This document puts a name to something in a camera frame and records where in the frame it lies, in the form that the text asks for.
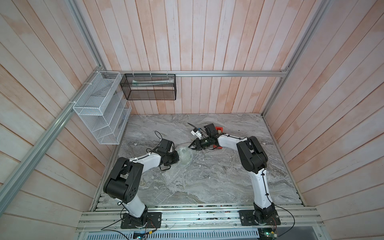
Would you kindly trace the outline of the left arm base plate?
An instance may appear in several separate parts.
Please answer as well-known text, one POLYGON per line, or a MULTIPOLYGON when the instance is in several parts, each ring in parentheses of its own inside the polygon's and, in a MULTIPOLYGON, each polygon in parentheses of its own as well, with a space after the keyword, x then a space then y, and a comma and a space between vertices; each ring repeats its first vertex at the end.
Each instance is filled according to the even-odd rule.
POLYGON ((161 227, 162 213, 161 212, 144 212, 140 218, 135 218, 128 213, 123 214, 121 229, 140 229, 161 227))

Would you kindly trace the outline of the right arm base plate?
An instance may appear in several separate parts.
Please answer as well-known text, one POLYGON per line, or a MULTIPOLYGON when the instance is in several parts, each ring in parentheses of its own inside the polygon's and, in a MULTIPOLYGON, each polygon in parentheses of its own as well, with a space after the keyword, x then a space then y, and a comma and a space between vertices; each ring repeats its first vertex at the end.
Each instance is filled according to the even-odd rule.
POLYGON ((242 226, 281 225, 280 217, 276 211, 264 215, 257 210, 242 210, 239 211, 239 215, 242 226))

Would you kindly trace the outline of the clear bubble wrap sheet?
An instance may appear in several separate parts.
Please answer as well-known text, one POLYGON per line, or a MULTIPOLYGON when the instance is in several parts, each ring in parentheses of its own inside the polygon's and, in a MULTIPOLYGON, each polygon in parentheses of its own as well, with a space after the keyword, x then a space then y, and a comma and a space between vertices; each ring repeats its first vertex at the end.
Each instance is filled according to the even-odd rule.
POLYGON ((188 148, 188 145, 179 145, 176 147, 176 151, 179 155, 179 160, 169 166, 164 166, 167 171, 178 171, 188 167, 198 155, 198 151, 188 148))

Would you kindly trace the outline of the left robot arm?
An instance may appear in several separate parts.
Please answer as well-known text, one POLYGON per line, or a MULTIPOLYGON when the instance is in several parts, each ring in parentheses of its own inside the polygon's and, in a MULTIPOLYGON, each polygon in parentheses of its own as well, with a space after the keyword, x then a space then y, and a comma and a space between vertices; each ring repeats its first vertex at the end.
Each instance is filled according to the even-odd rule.
POLYGON ((174 143, 162 139, 158 146, 144 156, 133 159, 118 158, 104 184, 103 191, 118 200, 130 216, 138 219, 147 208, 137 196, 142 174, 153 168, 167 171, 178 161, 179 155, 174 143))

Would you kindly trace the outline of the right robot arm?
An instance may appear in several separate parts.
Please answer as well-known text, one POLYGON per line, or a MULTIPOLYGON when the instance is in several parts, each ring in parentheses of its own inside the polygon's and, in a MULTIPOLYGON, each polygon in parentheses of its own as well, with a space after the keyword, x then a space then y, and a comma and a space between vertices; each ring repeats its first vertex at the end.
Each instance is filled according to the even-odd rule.
POLYGON ((251 137, 235 137, 220 133, 214 124, 203 129, 193 126, 191 134, 196 139, 189 145, 192 150, 206 150, 218 147, 236 150, 239 153, 243 168, 249 172, 254 192, 254 210, 240 211, 240 217, 250 225, 265 225, 277 219, 275 204, 270 199, 266 180, 268 156, 258 139, 251 137))

